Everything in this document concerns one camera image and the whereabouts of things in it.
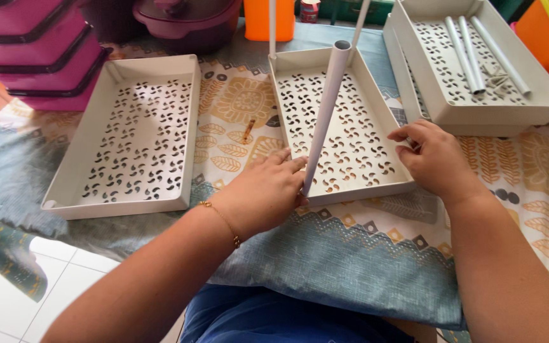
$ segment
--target forearm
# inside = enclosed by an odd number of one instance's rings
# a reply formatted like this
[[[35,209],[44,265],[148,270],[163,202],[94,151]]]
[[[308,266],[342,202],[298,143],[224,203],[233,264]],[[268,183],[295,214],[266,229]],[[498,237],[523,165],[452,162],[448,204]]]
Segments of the forearm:
[[[472,340],[549,341],[549,273],[507,210],[486,188],[446,209]]]
[[[194,208],[82,294],[43,342],[159,342],[233,250],[217,213]]]

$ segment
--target white tile floor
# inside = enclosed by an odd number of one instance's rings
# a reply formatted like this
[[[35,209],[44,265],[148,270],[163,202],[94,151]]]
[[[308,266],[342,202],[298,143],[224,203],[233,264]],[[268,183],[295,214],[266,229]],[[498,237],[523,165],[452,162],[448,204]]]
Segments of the white tile floor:
[[[82,292],[119,263],[53,240],[34,238],[29,250],[48,278],[38,303],[0,275],[0,343],[39,343],[56,317]],[[163,343],[178,341],[183,316]]]

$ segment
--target white plastic tray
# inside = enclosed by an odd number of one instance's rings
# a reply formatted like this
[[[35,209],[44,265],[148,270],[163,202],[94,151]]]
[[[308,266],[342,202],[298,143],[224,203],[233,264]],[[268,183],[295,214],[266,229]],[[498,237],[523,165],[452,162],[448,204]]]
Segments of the white plastic tray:
[[[391,67],[397,83],[397,89],[400,92],[401,103],[404,107],[404,113],[409,123],[418,119],[426,119],[431,121],[431,117],[424,101],[421,97],[420,90],[408,61],[401,49],[401,45],[395,30],[391,24],[391,14],[383,27],[383,38],[389,53]],[[438,124],[446,132],[455,136],[491,136],[491,137],[514,137],[528,128],[530,125],[450,125]]]
[[[292,157],[308,155],[331,48],[271,60],[281,129]],[[361,53],[350,58],[308,193],[311,206],[411,191],[415,182],[386,138],[398,128]]]
[[[473,96],[454,52],[444,24],[446,16],[456,19],[478,17],[499,44],[532,93],[523,97],[508,81],[506,92]],[[397,0],[389,18],[405,52],[426,108],[433,122],[453,125],[528,126],[549,122],[549,75],[526,49],[507,23],[484,0]],[[491,71],[499,66],[492,52],[471,23],[470,36],[479,63]]]
[[[195,55],[106,62],[42,209],[67,220],[186,209],[200,74]]]

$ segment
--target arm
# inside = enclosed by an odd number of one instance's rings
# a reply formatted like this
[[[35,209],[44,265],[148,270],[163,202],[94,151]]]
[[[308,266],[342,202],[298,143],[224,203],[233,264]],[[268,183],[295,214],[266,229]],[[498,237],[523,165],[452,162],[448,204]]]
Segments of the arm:
[[[306,157],[285,162],[289,154],[257,159],[209,199],[242,242],[306,205],[298,196]],[[214,208],[193,208],[101,278],[58,316],[42,342],[159,342],[234,251],[234,235]]]
[[[549,273],[507,210],[471,171],[456,139],[420,120],[393,131],[422,145],[398,146],[416,182],[444,202],[471,339],[549,342]]]

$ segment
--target stacked pink containers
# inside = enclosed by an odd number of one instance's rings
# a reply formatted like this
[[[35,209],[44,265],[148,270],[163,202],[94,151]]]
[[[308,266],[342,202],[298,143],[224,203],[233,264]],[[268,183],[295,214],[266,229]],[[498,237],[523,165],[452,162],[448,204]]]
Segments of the stacked pink containers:
[[[34,109],[83,111],[107,51],[75,0],[0,0],[0,82]]]

